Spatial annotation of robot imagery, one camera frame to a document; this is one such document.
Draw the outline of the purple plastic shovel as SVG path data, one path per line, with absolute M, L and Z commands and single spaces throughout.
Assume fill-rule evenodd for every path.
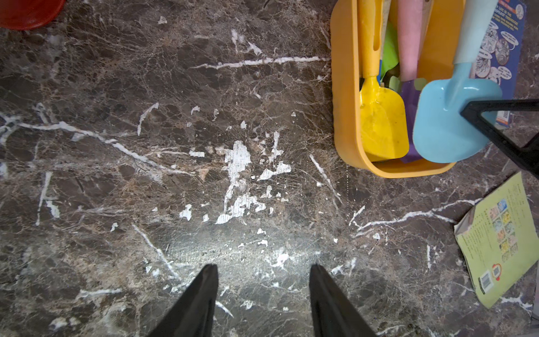
M 401 158 L 404 163 L 417 161 L 421 158 L 414 145 L 413 132 L 420 96 L 420 92 L 415 88 L 415 80 L 417 79 L 421 49 L 423 4 L 422 0 L 401 0 L 397 4 L 401 97 L 406 109 L 409 140 L 409 151 Z

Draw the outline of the yellow plastic scoop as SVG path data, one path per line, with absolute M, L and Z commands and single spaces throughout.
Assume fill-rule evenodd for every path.
M 359 92 L 362 146 L 371 161 L 399 159 L 409 151 L 404 102 L 378 81 L 383 2 L 359 1 L 358 21 L 364 78 Z

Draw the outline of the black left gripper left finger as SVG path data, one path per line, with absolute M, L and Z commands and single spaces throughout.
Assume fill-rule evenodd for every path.
M 150 336 L 211 336 L 218 267 L 205 265 Z

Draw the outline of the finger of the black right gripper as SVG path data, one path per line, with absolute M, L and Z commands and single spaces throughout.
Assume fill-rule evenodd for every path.
M 538 178 L 538 134 L 524 147 L 517 146 L 483 116 L 485 112 L 495 111 L 538 112 L 538 99 L 471 101 L 460 112 L 465 120 L 486 136 L 519 168 Z

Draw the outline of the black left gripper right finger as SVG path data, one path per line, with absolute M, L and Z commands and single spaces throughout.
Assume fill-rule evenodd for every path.
M 315 336 L 377 337 L 322 265 L 311 266 L 309 288 Z

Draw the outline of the teal plastic shovel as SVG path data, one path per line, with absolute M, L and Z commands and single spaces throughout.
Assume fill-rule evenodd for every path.
M 428 161 L 447 164 L 465 160 L 488 143 L 488 138 L 460 113 L 471 101 L 502 98 L 503 92 L 497 83 L 489 79 L 470 78 L 497 3 L 465 3 L 452 78 L 432 81 L 422 90 L 413 142 L 418 154 Z

